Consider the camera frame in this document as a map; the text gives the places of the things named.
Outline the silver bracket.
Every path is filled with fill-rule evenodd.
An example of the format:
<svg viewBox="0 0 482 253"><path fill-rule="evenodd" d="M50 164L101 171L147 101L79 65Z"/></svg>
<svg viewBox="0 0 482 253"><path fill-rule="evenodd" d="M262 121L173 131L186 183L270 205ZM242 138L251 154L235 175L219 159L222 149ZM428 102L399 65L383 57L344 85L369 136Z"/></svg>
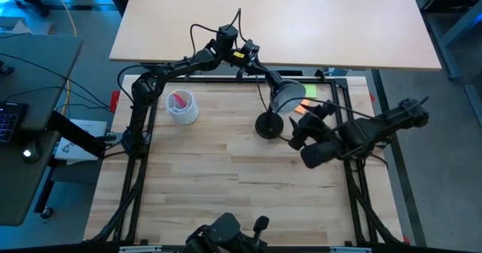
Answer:
<svg viewBox="0 0 482 253"><path fill-rule="evenodd" d="M161 245L131 245L120 247L118 253L161 253Z"/></svg>
<svg viewBox="0 0 482 253"><path fill-rule="evenodd" d="M373 253L371 248L333 246L329 248L330 253Z"/></svg>

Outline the black floor strip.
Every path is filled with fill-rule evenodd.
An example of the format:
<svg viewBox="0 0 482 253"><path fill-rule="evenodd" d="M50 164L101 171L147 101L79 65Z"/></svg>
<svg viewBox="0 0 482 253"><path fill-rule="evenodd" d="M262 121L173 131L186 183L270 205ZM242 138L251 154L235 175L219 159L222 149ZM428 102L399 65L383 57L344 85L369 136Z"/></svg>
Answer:
<svg viewBox="0 0 482 253"><path fill-rule="evenodd" d="M383 81L378 69L371 70L372 77L374 79L374 86L377 91L378 100L382 111L388 111L390 109L389 102L386 96L386 91L383 86ZM401 192L404 199L404 204L407 209L407 215L410 222L410 227L413 233L414 242L416 245L423 247L427 246L426 237L423 231L423 226L419 217L418 209L414 199L410 179L407 174L407 168L405 165L402 149L398 140L397 133L393 134L392 142L390 144L392 149L392 155L395 161L395 168L397 170L398 179L401 185Z"/></svg>

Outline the white printed paper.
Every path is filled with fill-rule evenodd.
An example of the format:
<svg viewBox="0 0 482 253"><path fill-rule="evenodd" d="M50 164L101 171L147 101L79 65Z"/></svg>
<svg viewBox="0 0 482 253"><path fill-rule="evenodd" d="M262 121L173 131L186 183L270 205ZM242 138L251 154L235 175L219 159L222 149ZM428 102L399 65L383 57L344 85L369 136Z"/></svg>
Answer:
<svg viewBox="0 0 482 253"><path fill-rule="evenodd" d="M71 122L94 137L104 136L108 125L106 121L98 120L71 119ZM54 157L58 160L65 160L68 165L98 159L98 157L65 138L60 139Z"/></svg>

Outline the cardboard box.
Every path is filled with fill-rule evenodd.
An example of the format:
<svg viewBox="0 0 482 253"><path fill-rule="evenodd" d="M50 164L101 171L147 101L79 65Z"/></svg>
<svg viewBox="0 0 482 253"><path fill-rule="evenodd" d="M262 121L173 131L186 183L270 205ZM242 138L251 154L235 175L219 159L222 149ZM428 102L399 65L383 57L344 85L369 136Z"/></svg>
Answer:
<svg viewBox="0 0 482 253"><path fill-rule="evenodd" d="M28 23L24 17L0 16L0 33L49 35L52 28L53 24L50 22Z"/></svg>

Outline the large light wooden desk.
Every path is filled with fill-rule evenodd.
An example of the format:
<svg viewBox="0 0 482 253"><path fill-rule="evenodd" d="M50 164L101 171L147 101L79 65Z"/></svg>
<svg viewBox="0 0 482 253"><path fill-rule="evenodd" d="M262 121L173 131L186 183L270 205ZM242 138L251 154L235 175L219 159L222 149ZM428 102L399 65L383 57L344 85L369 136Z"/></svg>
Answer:
<svg viewBox="0 0 482 253"><path fill-rule="evenodd" d="M236 13L267 65L441 68L415 0L129 0L110 59L190 56Z"/></svg>

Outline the black computer mouse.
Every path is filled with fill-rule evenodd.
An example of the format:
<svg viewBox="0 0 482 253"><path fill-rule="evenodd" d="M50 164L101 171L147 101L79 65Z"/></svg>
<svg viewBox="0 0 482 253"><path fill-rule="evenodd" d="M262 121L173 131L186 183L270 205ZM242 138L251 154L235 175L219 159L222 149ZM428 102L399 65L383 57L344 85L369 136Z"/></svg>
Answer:
<svg viewBox="0 0 482 253"><path fill-rule="evenodd" d="M25 142L21 149L21 155L25 163L36 163L41 159L41 148L36 140Z"/></svg>

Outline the grey side desk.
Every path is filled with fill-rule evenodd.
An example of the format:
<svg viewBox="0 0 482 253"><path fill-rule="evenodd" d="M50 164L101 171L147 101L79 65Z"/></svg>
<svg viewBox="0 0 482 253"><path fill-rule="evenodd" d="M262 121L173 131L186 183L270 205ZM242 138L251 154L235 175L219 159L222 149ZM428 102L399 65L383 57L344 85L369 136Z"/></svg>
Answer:
<svg viewBox="0 0 482 253"><path fill-rule="evenodd" d="M0 226L20 226L32 205L60 134L45 127L83 41L55 35L0 35L0 60L14 68L0 75L0 102L28 105L12 143L0 144ZM36 140L41 159L25 163L21 149Z"/></svg>

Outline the black desk leg with caster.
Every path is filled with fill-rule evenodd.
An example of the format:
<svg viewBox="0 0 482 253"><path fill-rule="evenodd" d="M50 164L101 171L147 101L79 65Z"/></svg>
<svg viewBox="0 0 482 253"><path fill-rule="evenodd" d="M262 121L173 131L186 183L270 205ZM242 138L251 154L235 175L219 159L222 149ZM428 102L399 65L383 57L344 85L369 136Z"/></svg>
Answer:
<svg viewBox="0 0 482 253"><path fill-rule="evenodd" d="M47 205L47 201L50 197L53 186L55 185L55 181L52 179L54 171L54 167L49 168L47 177L41 187L41 192L33 210L33 212L39 214L39 217L42 219L48 219L53 214L53 209Z"/></svg>

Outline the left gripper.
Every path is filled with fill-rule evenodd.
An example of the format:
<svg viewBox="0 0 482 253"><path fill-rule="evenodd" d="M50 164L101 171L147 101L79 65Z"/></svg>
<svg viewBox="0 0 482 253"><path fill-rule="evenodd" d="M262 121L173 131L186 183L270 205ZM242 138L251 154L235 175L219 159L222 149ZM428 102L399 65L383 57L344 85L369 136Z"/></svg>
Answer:
<svg viewBox="0 0 482 253"><path fill-rule="evenodd" d="M230 55L230 66L236 66L238 72L236 73L236 80L241 81L244 74L249 76L265 76L273 70L266 67L259 59L256 53L240 53L234 51Z"/></svg>

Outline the black desk lamp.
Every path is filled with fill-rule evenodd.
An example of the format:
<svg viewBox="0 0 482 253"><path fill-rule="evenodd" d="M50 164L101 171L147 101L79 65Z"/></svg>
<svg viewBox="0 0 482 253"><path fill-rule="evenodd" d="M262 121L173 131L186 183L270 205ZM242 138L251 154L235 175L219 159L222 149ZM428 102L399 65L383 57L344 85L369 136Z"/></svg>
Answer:
<svg viewBox="0 0 482 253"><path fill-rule="evenodd" d="M266 73L265 81L270 88L270 101L267 110L258 116L255 130L264 139L275 139L284 128L280 114L295 110L304 100L306 88L295 80L283 78L275 71Z"/></svg>

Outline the white lattice pen cup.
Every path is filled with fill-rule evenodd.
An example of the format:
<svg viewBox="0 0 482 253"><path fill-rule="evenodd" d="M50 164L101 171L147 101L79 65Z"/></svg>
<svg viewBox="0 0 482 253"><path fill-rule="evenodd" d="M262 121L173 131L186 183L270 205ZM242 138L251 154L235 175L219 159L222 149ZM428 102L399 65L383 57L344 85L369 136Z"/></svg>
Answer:
<svg viewBox="0 0 482 253"><path fill-rule="evenodd" d="M185 108L177 108L173 93L177 93L185 99L187 103ZM166 98L166 110L169 112L174 122L178 125L191 124L198 118L199 115L199 109L194 95L188 90L175 90L171 92Z"/></svg>

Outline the grey metal shelf frame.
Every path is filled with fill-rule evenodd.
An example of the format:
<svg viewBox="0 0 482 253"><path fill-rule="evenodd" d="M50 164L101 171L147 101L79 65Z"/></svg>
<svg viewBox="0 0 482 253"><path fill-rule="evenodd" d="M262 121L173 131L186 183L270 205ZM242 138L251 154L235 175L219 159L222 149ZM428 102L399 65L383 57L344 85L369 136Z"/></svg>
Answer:
<svg viewBox="0 0 482 253"><path fill-rule="evenodd" d="M460 38L482 23L482 0L416 0L416 3L441 54L448 79L462 85L477 121L482 127L482 94L474 84L462 82L462 72L452 52L452 47ZM461 13L462 16L447 31L444 32L437 26L436 14L457 13Z"/></svg>

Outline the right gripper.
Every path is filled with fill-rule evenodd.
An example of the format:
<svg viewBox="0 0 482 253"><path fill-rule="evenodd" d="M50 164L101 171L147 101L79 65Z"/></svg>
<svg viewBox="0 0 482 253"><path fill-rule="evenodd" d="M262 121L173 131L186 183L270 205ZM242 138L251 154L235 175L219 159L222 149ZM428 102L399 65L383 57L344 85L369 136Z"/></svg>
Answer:
<svg viewBox="0 0 482 253"><path fill-rule="evenodd" d="M312 138L317 144L324 145L326 149L339 149L340 140L331 128L326 125L324 119L331 116L335 111L334 105L308 105L301 103L300 107L304 110L304 115L299 121L289 117L292 125L292 137L288 141L291 148L299 151L306 145L305 141Z"/></svg>

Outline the black keyboard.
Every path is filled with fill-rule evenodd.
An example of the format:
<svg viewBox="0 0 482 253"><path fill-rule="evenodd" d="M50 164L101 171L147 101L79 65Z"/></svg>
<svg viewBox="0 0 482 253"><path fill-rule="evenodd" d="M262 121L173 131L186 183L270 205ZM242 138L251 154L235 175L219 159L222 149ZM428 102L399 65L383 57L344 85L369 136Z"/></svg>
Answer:
<svg viewBox="0 0 482 253"><path fill-rule="evenodd" d="M20 124L26 116L28 105L25 103L0 102L0 144L11 143Z"/></svg>

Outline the black desk mount beam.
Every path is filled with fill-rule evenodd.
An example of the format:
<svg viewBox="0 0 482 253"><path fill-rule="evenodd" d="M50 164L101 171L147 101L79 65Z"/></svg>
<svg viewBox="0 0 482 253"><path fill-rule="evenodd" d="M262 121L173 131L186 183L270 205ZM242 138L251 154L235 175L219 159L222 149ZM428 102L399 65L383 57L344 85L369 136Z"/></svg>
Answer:
<svg viewBox="0 0 482 253"><path fill-rule="evenodd" d="M92 136L57 111L52 112L45 128L58 132L63 138L92 155L102 157L105 153L106 143L104 140Z"/></svg>

